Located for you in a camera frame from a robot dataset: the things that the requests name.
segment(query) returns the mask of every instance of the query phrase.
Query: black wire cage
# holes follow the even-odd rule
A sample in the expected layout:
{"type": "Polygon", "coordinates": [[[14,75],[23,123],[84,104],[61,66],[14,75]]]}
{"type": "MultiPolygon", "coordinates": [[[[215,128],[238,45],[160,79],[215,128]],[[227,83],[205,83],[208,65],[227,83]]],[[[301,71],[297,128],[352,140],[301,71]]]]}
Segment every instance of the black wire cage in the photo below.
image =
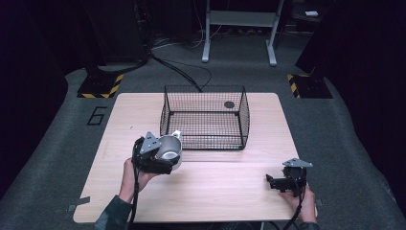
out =
{"type": "Polygon", "coordinates": [[[245,148],[250,111],[244,86],[166,85],[164,95],[161,136],[182,131],[183,150],[245,148]]]}

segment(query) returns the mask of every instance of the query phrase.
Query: metal stand leg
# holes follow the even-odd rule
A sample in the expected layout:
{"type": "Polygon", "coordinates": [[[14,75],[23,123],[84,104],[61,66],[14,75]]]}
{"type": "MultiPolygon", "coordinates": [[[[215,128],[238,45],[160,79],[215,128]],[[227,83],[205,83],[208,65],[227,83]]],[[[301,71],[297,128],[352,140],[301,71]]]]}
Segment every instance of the metal stand leg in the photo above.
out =
{"type": "Polygon", "coordinates": [[[272,26],[271,36],[269,37],[269,40],[266,40],[266,50],[268,51],[269,64],[271,64],[271,66],[273,66],[273,67],[277,66],[277,59],[275,57],[275,51],[274,51],[273,45],[274,45],[274,41],[275,41],[275,34],[277,33],[278,24],[279,24],[279,20],[281,17],[282,6],[283,6],[283,0],[280,0],[280,3],[278,5],[278,10],[275,15],[274,25],[272,26]]]}
{"type": "Polygon", "coordinates": [[[210,54],[210,0],[207,0],[206,6],[206,40],[204,42],[202,62],[209,62],[210,54]]]}

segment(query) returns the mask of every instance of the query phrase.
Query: dark background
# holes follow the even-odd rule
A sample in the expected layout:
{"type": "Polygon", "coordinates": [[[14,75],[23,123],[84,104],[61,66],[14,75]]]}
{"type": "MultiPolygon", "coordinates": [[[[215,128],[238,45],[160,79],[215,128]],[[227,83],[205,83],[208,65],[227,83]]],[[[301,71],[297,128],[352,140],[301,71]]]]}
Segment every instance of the dark background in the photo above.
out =
{"type": "MultiPolygon", "coordinates": [[[[187,4],[179,3],[181,9],[172,7],[166,13],[173,13],[173,18],[192,17],[192,2],[183,2],[187,4]]],[[[204,3],[197,2],[204,18],[204,3]]],[[[237,1],[233,8],[263,10],[263,2],[237,1]]],[[[326,68],[326,77],[349,108],[360,141],[388,179],[405,213],[406,20],[402,6],[399,0],[337,1],[304,49],[298,66],[306,72],[326,68]]],[[[0,9],[2,196],[62,104],[67,91],[64,76],[85,67],[83,56],[98,65],[105,65],[106,59],[79,0],[2,1],[0,9]],[[85,50],[78,45],[78,35],[85,50]]],[[[186,22],[186,31],[180,29],[183,33],[177,34],[188,39],[188,33],[199,28],[195,18],[186,22]]]]}

